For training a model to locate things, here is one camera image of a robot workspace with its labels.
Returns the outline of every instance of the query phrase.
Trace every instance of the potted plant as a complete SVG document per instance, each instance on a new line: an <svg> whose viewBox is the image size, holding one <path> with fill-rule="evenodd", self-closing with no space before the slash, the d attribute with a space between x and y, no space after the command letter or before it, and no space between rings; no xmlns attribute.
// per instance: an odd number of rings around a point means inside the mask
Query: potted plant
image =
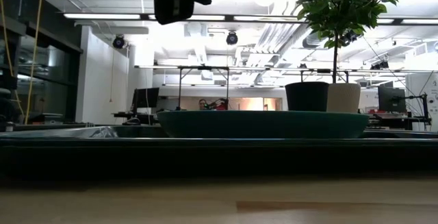
<svg viewBox="0 0 438 224"><path fill-rule="evenodd" d="M300 1L302 10L298 20L306 18L312 33L320 40L327 40L324 47L334 47L333 83L337 78L337 51L347 46L358 36L363 36L365 28L375 28L377 18L386 13L383 2L394 5L398 0L313 0Z"/></svg>

